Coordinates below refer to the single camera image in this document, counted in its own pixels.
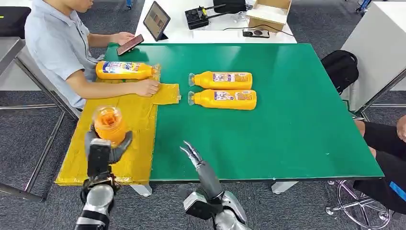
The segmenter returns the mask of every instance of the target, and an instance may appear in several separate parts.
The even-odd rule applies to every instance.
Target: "tablet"
[[[159,41],[166,38],[163,32],[169,20],[169,15],[154,1],[144,19],[144,25],[154,37],[155,41]]]

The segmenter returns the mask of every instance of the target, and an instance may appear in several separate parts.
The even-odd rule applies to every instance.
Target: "plastic bottle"
[[[257,105],[257,93],[253,90],[190,91],[188,102],[207,108],[252,110]]]
[[[96,74],[100,79],[143,80],[160,75],[161,66],[159,64],[149,66],[142,62],[100,61],[96,65]]]
[[[189,74],[189,85],[199,85],[205,89],[249,90],[252,74],[248,72],[211,72]]]
[[[127,127],[118,108],[99,107],[93,114],[93,121],[99,137],[110,140],[113,148],[124,140]]]

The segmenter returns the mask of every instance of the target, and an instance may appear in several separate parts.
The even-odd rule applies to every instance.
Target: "green tabletop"
[[[146,44],[105,60],[162,65],[161,82],[180,84],[179,104],[159,106],[151,181],[197,180],[179,150],[193,144],[222,180],[382,177],[383,173],[309,44]],[[187,103],[189,73],[253,75],[252,111]]]

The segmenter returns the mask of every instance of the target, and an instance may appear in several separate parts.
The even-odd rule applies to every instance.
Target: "yellow mat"
[[[103,82],[119,83],[122,81],[103,80]],[[177,104],[179,100],[178,84],[160,84],[158,93],[149,98],[131,94],[88,100],[55,183],[82,185],[83,181],[88,178],[84,138],[92,123],[93,112],[102,105],[118,107],[127,126],[133,131],[131,145],[121,160],[112,165],[117,181],[121,184],[148,183],[154,149],[157,104]]]

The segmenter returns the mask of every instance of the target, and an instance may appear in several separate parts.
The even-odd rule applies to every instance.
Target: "light blue shirt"
[[[76,108],[83,108],[86,100],[65,80],[78,70],[84,71],[88,81],[96,79],[98,61],[89,52],[88,35],[76,11],[67,17],[46,2],[33,0],[25,23],[27,48],[45,76]]]

